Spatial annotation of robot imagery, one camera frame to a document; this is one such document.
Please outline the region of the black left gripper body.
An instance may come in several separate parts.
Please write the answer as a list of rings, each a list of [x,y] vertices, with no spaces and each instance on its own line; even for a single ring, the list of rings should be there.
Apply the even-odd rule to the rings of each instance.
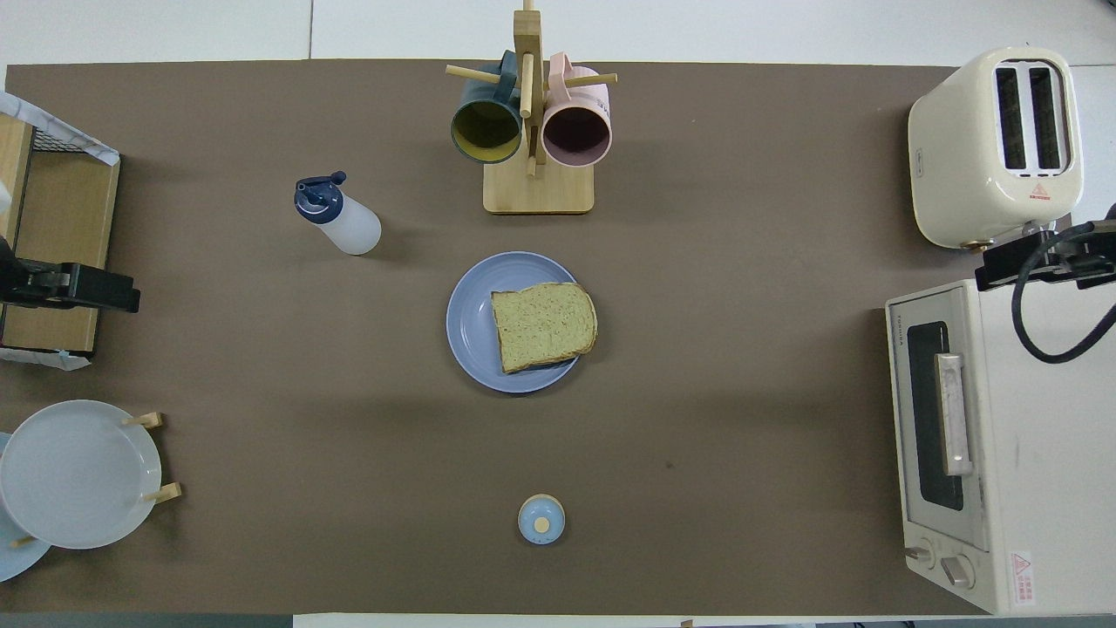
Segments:
[[[8,240],[1,236],[1,301],[4,305],[25,305],[25,286],[27,270],[15,257]]]

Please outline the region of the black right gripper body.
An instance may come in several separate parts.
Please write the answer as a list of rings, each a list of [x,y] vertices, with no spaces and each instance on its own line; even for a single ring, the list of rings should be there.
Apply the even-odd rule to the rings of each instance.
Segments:
[[[1091,269],[1085,240],[1093,225],[1077,225],[1057,232],[1043,242],[1043,272],[1050,276],[1085,276]]]

